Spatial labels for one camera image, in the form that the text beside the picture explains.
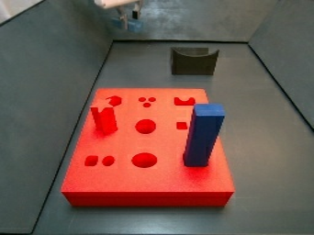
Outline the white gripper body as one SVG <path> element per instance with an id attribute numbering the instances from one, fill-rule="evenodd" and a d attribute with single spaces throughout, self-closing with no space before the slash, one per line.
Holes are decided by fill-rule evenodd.
<path id="1" fill-rule="evenodd" d="M 139 0 L 95 0 L 95 4 L 105 9 L 135 3 Z"/>

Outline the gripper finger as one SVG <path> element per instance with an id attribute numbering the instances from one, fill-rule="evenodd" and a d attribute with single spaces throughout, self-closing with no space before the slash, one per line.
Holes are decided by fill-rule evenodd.
<path id="1" fill-rule="evenodd" d="M 139 19 L 142 15 L 142 6 L 143 6 L 143 0 L 138 0 L 134 5 L 133 9 L 133 18 Z"/>
<path id="2" fill-rule="evenodd" d="M 119 19 L 122 22 L 123 29 L 127 29 L 127 13 L 122 6 L 117 7 L 117 12 L 119 14 Z"/>

